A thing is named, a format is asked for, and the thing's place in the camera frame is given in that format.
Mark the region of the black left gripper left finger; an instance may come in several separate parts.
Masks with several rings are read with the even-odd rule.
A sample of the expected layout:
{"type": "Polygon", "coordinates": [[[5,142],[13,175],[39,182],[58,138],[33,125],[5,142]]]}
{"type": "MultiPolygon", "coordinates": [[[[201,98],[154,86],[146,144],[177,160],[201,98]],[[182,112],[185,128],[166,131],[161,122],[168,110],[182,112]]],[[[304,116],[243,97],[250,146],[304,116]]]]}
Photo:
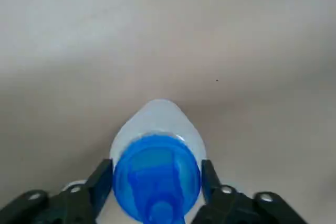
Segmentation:
{"type": "Polygon", "coordinates": [[[1,209],[1,223],[96,223],[112,189],[113,160],[104,159],[83,184],[50,196],[27,191],[1,209]]]}

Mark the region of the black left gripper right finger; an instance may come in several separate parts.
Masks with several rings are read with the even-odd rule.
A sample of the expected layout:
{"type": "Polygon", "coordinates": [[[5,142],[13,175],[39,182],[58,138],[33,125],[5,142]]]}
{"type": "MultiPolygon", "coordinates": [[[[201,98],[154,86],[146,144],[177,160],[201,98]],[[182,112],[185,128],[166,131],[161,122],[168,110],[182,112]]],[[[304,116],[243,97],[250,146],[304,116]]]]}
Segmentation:
{"type": "Polygon", "coordinates": [[[255,193],[252,198],[220,182],[213,163],[202,160],[202,194],[205,204],[192,223],[307,223],[282,197],[270,191],[255,193]]]}

